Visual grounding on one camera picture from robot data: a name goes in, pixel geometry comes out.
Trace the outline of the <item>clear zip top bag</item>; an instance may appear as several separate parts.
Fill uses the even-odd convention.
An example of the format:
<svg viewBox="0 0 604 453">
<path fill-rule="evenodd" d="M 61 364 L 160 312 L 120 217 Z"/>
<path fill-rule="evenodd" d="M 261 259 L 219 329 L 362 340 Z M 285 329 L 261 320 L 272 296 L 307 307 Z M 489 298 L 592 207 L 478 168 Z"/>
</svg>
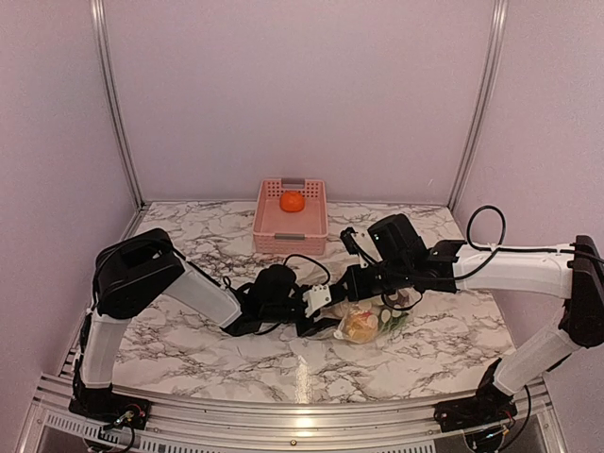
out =
<svg viewBox="0 0 604 453">
<path fill-rule="evenodd" d="M 424 295 L 415 290 L 402 289 L 394 294 L 378 295 L 356 302 L 339 302 L 319 310 L 319 320 L 334 320 L 328 327 L 338 341 L 351 344 L 369 344 L 405 326 L 412 310 Z"/>
</svg>

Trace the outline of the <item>yellow fake lemon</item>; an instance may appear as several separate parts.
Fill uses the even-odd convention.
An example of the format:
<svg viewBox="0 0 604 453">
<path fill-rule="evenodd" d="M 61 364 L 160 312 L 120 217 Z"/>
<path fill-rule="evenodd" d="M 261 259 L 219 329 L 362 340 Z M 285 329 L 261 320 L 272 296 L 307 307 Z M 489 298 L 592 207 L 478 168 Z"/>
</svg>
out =
<svg viewBox="0 0 604 453">
<path fill-rule="evenodd" d="M 368 343 L 378 335 L 378 317 L 370 311 L 351 311 L 341 321 L 339 334 L 351 343 Z"/>
</svg>

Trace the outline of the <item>orange fake orange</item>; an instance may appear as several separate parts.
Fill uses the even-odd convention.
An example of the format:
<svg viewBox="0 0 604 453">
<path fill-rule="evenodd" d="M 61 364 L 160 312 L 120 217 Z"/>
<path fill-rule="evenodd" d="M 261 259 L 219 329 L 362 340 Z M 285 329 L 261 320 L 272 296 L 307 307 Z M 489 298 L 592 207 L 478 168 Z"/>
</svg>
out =
<svg viewBox="0 0 604 453">
<path fill-rule="evenodd" d="M 301 192 L 286 191 L 279 198 L 279 207 L 284 212 L 300 212 L 306 207 L 305 196 Z"/>
</svg>

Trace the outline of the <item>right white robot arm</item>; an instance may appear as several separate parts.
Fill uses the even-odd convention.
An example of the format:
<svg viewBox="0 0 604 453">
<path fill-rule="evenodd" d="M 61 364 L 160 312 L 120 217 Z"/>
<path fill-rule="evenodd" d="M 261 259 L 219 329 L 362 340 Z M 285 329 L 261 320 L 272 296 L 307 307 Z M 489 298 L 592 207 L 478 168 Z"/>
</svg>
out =
<svg viewBox="0 0 604 453">
<path fill-rule="evenodd" d="M 350 254 L 367 264 L 349 266 L 330 285 L 336 303 L 386 298 L 407 288 L 420 294 L 473 290 L 543 294 L 563 302 L 561 315 L 487 368 L 472 396 L 436 404 L 434 418 L 443 431 L 514 415 L 513 398 L 530 381 L 574 352 L 603 343 L 603 259 L 589 236 L 551 246 L 479 245 L 464 239 L 441 240 L 428 247 L 406 215 L 394 214 L 368 229 L 379 254 L 373 259 L 353 234 L 348 228 L 341 240 Z"/>
</svg>

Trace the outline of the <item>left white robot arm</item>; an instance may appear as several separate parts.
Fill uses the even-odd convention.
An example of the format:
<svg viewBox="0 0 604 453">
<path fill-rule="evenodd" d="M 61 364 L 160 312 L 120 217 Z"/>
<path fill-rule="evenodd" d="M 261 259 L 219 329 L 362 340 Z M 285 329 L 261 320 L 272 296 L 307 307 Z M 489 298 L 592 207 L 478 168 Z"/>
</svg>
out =
<svg viewBox="0 0 604 453">
<path fill-rule="evenodd" d="M 336 327 L 311 312 L 317 288 L 300 286 L 293 269 L 273 264 L 233 288 L 179 252 L 161 228 L 102 250 L 95 260 L 92 305 L 80 330 L 69 410 L 101 421 L 143 425 L 150 403 L 113 391 L 113 367 L 126 328 L 161 295 L 197 311 L 231 337 L 263 335 L 293 324 L 300 337 Z"/>
</svg>

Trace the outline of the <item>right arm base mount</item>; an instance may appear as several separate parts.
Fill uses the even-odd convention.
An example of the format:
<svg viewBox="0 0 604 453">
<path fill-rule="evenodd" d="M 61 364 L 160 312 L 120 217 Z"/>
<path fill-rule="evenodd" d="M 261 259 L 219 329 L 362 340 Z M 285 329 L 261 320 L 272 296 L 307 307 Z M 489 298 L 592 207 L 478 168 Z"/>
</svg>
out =
<svg viewBox="0 0 604 453">
<path fill-rule="evenodd" d="M 451 432 L 511 420 L 517 413 L 512 400 L 495 403 L 471 396 L 437 403 L 433 418 L 441 432 Z"/>
</svg>

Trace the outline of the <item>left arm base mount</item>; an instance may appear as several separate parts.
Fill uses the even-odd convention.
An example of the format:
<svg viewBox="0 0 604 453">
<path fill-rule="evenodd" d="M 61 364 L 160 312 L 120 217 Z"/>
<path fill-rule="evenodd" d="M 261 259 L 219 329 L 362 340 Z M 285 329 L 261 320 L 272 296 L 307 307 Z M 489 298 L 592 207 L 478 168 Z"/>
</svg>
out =
<svg viewBox="0 0 604 453">
<path fill-rule="evenodd" d="M 132 411 L 133 416 L 129 419 L 129 424 L 138 430 L 145 429 L 150 409 L 149 400 L 122 394 L 111 394 L 87 405 L 73 397 L 68 407 L 69 412 L 103 422 L 106 426 L 116 422 L 126 412 Z"/>
</svg>

